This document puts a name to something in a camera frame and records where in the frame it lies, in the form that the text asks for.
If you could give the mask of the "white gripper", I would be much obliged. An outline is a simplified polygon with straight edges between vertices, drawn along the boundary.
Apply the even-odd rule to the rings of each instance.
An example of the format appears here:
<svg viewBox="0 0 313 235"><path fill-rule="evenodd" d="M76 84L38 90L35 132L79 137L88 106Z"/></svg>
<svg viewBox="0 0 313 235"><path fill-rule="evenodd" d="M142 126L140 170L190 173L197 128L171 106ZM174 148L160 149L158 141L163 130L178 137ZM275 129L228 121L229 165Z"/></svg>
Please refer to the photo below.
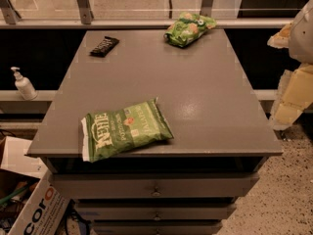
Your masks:
<svg viewBox="0 0 313 235"><path fill-rule="evenodd" d="M285 70L280 78L276 99L270 111L269 124L274 130L286 130L313 103L313 0L309 0L267 45L289 47L290 56L301 64L294 71Z"/></svg>

